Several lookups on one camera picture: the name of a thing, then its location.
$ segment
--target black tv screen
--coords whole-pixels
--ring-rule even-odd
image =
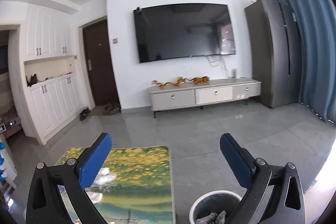
[[[133,14],[140,63],[236,54],[227,5],[171,4]]]

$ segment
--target white tv cabinet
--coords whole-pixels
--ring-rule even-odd
[[[247,100],[260,95],[261,82],[249,78],[210,80],[209,83],[183,83],[167,85],[164,89],[152,86],[148,92],[152,98],[154,118],[161,110],[178,109]]]

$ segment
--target refrigerator door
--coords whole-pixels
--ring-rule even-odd
[[[280,4],[274,0],[261,0],[267,14],[272,35],[272,87],[270,107],[287,103],[289,81],[289,52],[284,19]]]
[[[261,81],[258,100],[270,106],[272,88],[272,36],[267,15],[261,0],[245,8],[252,54],[252,78]]]
[[[288,103],[298,101],[301,84],[301,41],[299,29],[293,19],[290,7],[281,4],[283,16],[285,18],[288,51],[289,51],[289,83],[287,92]]]

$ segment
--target trash can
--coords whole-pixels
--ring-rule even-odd
[[[218,190],[202,195],[197,199],[189,212],[190,224],[195,224],[196,219],[208,216],[210,213],[226,211],[229,217],[241,201],[241,196],[231,191]]]

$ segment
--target silver bolt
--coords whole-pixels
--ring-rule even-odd
[[[264,164],[265,164],[265,160],[262,159],[262,158],[257,158],[255,161],[256,161],[256,163],[258,163],[259,165],[264,165]]]
[[[290,169],[295,169],[295,164],[292,163],[292,162],[287,163],[287,166],[288,166]]]
[[[36,167],[37,167],[38,169],[42,169],[43,166],[44,166],[44,163],[43,163],[43,162],[40,162],[40,163],[37,164]]]
[[[68,160],[67,160],[67,164],[68,164],[68,165],[74,165],[75,162],[76,162],[76,159],[68,159]]]

